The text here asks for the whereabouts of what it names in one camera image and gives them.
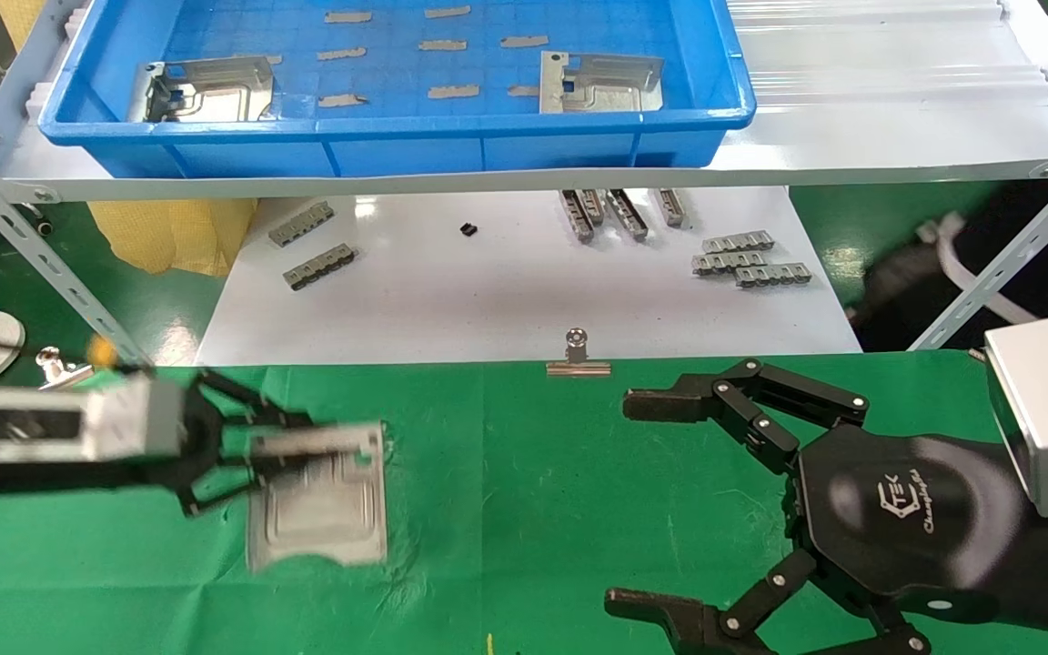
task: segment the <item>white table surface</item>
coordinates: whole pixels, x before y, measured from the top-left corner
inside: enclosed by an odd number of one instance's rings
[[[572,327],[591,359],[859,351],[785,188],[679,194],[683,228],[630,190],[649,238],[610,217],[589,245],[553,191],[326,198],[335,217],[286,248],[266,233],[314,200],[263,200],[196,362],[555,361]],[[691,274],[703,238],[749,230],[768,230],[768,261],[803,262],[810,284],[743,290]],[[353,264],[290,290],[282,272],[344,241]]]

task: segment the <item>metal rack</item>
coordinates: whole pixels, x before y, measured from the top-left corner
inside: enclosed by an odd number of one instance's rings
[[[124,328],[12,203],[1048,178],[1048,17],[1038,0],[727,4],[760,111],[702,169],[113,179],[82,149],[50,145],[25,117],[26,101],[32,92],[41,100],[69,42],[64,25],[74,7],[47,0],[0,90],[0,232],[92,328],[138,357]],[[914,348],[939,347],[1047,244],[1048,204]]]

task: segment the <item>white shelf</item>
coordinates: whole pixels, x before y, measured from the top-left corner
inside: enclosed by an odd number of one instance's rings
[[[569,328],[607,361],[859,351],[785,188],[683,191],[682,228],[665,227],[645,190],[630,197],[650,226],[642,244],[612,218],[578,244],[558,194],[531,191],[326,198],[334,218],[279,248],[266,233],[309,202],[265,200],[196,359],[555,361]],[[460,235],[465,221],[477,235]],[[703,237],[764,228],[777,241],[766,259],[803,262],[809,285],[743,290],[691,274]],[[353,264],[290,290],[282,272],[344,241]]]
[[[49,3],[54,10],[62,10]],[[704,169],[573,169],[384,178],[113,179],[22,125],[59,20],[32,34],[0,99],[0,190],[72,199],[1010,179],[1048,167],[1048,17],[1036,0],[728,0],[760,100]],[[3,105],[18,104],[18,107]]]

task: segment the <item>green cloth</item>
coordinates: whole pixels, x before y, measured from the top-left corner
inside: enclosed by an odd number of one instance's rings
[[[783,480],[716,425],[625,420],[620,397],[733,362],[582,380],[539,362],[233,370],[315,419],[390,424],[388,562],[249,575],[243,500],[185,520],[157,489],[0,498],[0,654],[478,655],[490,634],[499,655],[669,655],[657,627],[608,617],[604,590],[727,606],[789,550]],[[871,431],[998,439],[964,353],[769,362],[866,394]],[[1040,631],[911,618],[936,652],[1048,654]],[[781,652],[870,634],[812,588],[762,630]]]

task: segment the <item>blue plastic tray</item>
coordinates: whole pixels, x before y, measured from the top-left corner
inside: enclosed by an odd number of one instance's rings
[[[466,16],[425,8],[470,4]],[[328,12],[373,12],[328,24]],[[545,35],[540,48],[505,37]],[[424,40],[463,51],[419,51]],[[366,46],[358,59],[316,53]],[[657,56],[664,107],[541,114],[541,50]],[[277,121],[129,124],[134,75],[154,61],[280,56]],[[475,99],[429,100],[479,84]],[[323,95],[369,104],[318,107]],[[702,167],[755,95],[724,0],[95,0],[40,129],[116,177],[358,177],[566,167]]]

